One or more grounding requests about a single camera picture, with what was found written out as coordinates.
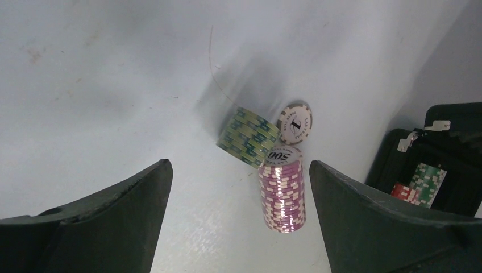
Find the black case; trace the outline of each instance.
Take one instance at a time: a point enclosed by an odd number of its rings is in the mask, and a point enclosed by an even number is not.
[[[436,105],[423,129],[395,129],[383,140],[366,184],[390,194],[419,163],[447,171],[432,209],[474,216],[482,201],[482,102]]]

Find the stain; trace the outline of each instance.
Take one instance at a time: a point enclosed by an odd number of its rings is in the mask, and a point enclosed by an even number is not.
[[[36,41],[37,41],[37,38],[29,39],[29,40],[27,40],[21,47],[19,47],[18,49],[21,50],[21,51],[24,51],[25,48],[30,47],[30,46],[33,45]]]
[[[27,50],[27,53],[30,55],[30,63],[31,64],[36,64],[40,58],[42,58],[42,55],[40,52],[36,49],[29,49]]]
[[[85,47],[92,45],[95,41],[97,41],[101,36],[101,29],[98,28],[94,34],[90,35],[87,40],[85,40]]]

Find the poker chip stack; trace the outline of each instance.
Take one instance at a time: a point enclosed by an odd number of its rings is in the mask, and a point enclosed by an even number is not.
[[[291,233],[303,227],[305,184],[301,151],[276,146],[259,168],[264,222],[272,230]]]
[[[413,202],[418,199],[420,192],[416,189],[411,189],[400,183],[395,183],[392,190],[392,196],[403,200],[405,202]]]
[[[447,171],[420,163],[410,182],[410,188],[419,191],[419,196],[412,203],[430,208],[437,196]]]
[[[276,125],[239,107],[216,145],[258,169],[281,135]]]
[[[412,204],[430,208],[447,174],[446,171],[420,163],[410,185],[395,183],[392,196]]]

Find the white poker chip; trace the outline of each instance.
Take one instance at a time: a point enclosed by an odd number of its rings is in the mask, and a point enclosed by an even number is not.
[[[303,161],[302,152],[290,146],[276,146],[264,159],[261,169],[299,168]]]
[[[281,130],[281,141],[296,145],[305,140],[311,132],[313,115],[305,104],[291,104],[281,112],[276,126]]]

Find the pink poker chip stack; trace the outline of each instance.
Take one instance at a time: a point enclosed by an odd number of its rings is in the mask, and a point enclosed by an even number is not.
[[[302,153],[292,146],[276,146],[259,168],[261,200],[266,225],[280,233],[305,224],[305,182]]]

